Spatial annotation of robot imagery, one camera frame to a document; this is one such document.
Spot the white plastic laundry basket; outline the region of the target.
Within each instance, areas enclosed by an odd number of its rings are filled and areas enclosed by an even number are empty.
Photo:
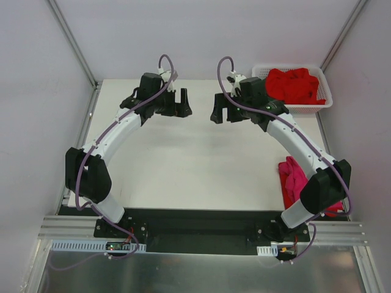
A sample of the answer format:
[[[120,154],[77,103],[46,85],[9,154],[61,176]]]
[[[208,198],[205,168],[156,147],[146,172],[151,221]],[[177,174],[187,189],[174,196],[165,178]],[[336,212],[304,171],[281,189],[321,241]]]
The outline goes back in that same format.
[[[320,67],[306,64],[257,64],[252,76],[266,82],[266,93],[283,101],[290,112],[315,114],[333,105],[332,94]]]

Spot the pink t shirt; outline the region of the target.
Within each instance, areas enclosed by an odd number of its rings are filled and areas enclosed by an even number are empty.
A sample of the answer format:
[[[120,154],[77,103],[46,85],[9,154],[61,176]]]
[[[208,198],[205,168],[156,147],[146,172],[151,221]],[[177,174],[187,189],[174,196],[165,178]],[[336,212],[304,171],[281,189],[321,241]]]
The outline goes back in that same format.
[[[300,199],[301,191],[308,179],[293,156],[287,156],[285,161],[278,164],[283,204],[288,209]]]

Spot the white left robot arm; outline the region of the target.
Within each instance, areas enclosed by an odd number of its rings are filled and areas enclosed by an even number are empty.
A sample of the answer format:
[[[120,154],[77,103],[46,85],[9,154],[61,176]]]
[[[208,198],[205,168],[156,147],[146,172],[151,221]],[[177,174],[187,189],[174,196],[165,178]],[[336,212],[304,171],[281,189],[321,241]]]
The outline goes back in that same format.
[[[147,235],[147,224],[132,218],[113,196],[108,165],[122,143],[154,114],[178,118],[192,115],[187,89],[176,91],[174,80],[172,70],[143,74],[107,128],[65,154],[65,186],[75,195],[75,207],[78,211],[92,208],[101,217],[100,230],[106,237],[141,240]]]

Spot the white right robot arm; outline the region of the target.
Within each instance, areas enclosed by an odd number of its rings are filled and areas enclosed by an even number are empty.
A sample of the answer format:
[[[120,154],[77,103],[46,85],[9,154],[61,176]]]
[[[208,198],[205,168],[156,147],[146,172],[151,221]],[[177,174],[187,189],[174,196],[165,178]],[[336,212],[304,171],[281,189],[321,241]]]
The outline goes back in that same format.
[[[271,241],[288,241],[300,226],[348,197],[351,166],[316,146],[284,103],[266,94],[262,79],[233,71],[227,80],[232,91],[215,95],[211,121],[221,124],[223,109],[232,123],[250,120],[289,152],[307,178],[299,199],[262,229]]]

